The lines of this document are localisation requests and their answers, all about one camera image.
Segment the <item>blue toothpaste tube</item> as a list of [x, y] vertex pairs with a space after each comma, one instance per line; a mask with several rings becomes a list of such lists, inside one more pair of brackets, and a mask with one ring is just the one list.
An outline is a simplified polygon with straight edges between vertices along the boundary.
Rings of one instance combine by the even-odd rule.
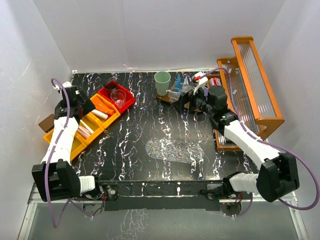
[[175, 90], [176, 93], [182, 92], [182, 85], [181, 85], [181, 76], [180, 74], [177, 75], [176, 84], [175, 84]]

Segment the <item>silver toothpaste tube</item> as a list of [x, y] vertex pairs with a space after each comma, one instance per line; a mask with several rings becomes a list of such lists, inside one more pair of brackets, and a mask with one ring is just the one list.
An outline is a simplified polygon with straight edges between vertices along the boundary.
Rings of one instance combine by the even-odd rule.
[[183, 81], [183, 84], [182, 84], [182, 91], [183, 91], [184, 93], [187, 93], [187, 92], [190, 91], [190, 89], [191, 89], [191, 86], [190, 86], [190, 84], [189, 84], [189, 78], [188, 78], [188, 76], [186, 76], [186, 77], [184, 78], [184, 81]]

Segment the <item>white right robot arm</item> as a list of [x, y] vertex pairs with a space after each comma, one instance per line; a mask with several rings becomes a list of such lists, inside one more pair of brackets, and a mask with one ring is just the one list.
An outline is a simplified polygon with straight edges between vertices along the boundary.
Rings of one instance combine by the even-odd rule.
[[300, 187], [296, 158], [288, 152], [264, 143], [252, 132], [238, 115], [229, 109], [224, 87], [212, 85], [205, 92], [208, 82], [203, 72], [192, 77], [192, 85], [182, 92], [173, 106], [180, 112], [186, 104], [189, 111], [198, 109], [208, 116], [211, 126], [228, 140], [236, 144], [256, 165], [257, 174], [235, 172], [223, 178], [217, 190], [221, 195], [233, 199], [240, 192], [259, 194], [267, 202], [273, 202]]

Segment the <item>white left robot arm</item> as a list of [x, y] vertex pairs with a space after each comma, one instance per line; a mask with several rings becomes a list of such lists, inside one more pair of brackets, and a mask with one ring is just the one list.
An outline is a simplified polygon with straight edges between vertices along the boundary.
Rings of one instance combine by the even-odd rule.
[[95, 110], [90, 98], [76, 85], [56, 78], [51, 83], [62, 96], [54, 109], [53, 133], [41, 163], [31, 174], [44, 202], [72, 199], [87, 194], [97, 200], [103, 195], [102, 185], [93, 175], [78, 176], [71, 164], [72, 145], [80, 122]]

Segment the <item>green plastic cup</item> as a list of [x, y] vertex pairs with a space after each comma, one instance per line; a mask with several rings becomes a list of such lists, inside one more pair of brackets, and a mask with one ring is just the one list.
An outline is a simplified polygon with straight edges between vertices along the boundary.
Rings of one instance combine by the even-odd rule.
[[159, 71], [154, 75], [156, 93], [159, 96], [165, 96], [171, 82], [171, 75], [166, 71]]

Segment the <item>light blue toothbrush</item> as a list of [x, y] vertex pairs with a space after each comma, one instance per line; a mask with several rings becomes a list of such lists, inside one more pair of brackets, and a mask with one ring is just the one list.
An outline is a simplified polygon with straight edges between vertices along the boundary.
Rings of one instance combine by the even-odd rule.
[[180, 90], [166, 90], [166, 92], [170, 95], [170, 96], [179, 96], [181, 94]]

